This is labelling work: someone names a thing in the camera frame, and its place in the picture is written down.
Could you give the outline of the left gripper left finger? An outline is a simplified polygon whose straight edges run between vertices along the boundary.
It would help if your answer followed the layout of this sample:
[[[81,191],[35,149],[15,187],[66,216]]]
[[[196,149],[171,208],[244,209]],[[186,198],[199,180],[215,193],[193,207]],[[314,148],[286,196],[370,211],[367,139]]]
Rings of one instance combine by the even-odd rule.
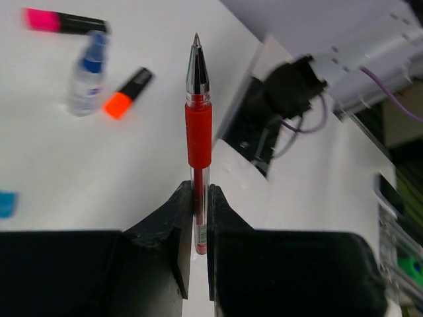
[[[2,316],[180,316],[188,297],[192,188],[125,231],[1,233]]]

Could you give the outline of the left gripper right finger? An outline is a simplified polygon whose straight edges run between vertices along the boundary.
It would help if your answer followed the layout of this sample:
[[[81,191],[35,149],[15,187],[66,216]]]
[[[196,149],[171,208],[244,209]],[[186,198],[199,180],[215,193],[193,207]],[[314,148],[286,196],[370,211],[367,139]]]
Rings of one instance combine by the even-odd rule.
[[[208,281],[216,316],[384,316],[385,281],[353,232],[259,230],[212,185]]]

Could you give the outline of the red gel pen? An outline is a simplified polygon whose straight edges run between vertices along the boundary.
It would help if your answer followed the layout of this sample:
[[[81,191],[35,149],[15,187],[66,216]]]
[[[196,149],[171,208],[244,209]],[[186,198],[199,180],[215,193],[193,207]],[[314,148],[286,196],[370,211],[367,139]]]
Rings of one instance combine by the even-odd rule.
[[[194,35],[186,74],[185,122],[188,164],[194,198],[194,245],[207,253],[208,192],[212,163],[212,103],[203,47]]]

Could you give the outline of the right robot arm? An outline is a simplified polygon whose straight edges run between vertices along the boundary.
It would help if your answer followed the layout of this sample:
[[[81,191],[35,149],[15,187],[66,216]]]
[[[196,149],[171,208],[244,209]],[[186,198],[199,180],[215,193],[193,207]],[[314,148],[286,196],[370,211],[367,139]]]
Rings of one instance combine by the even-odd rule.
[[[422,39],[422,2],[400,1],[399,6],[373,26],[328,51],[303,55],[291,63],[284,63],[264,80],[264,101],[283,118],[294,118],[310,108],[310,101],[325,88],[338,83],[359,69],[370,77],[385,95],[406,115],[418,116],[407,110],[381,82],[366,68],[370,61],[400,46]]]

